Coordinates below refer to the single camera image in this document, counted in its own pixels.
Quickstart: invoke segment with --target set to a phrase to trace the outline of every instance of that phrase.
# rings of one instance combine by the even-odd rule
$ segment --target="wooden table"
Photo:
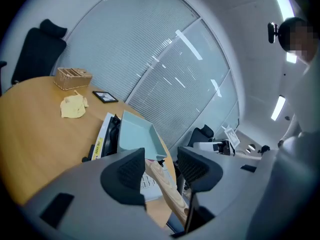
[[[77,90],[89,107],[81,118],[61,118],[60,103]],[[142,117],[122,101],[103,104],[94,86],[61,90],[53,77],[23,81],[0,98],[0,175],[11,198],[23,205],[40,188],[63,171],[81,163],[95,144],[108,112],[122,117],[127,110]],[[170,153],[166,166],[176,181]],[[164,227],[171,210],[163,198],[146,203],[147,213]]]

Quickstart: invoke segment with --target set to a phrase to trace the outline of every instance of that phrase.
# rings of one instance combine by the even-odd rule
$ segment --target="wooden stick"
[[[159,185],[164,200],[183,226],[186,224],[189,207],[177,189],[165,177],[164,170],[157,161],[145,159],[145,172]]]

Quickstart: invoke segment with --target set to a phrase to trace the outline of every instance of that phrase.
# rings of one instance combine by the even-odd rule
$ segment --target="light blue tray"
[[[123,111],[117,151],[144,148],[145,158],[160,161],[167,157],[154,125],[128,111]]]

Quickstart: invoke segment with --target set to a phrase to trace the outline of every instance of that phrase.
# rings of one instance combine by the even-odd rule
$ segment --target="wicker basket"
[[[53,82],[62,90],[85,87],[90,84],[92,74],[81,68],[58,67]]]

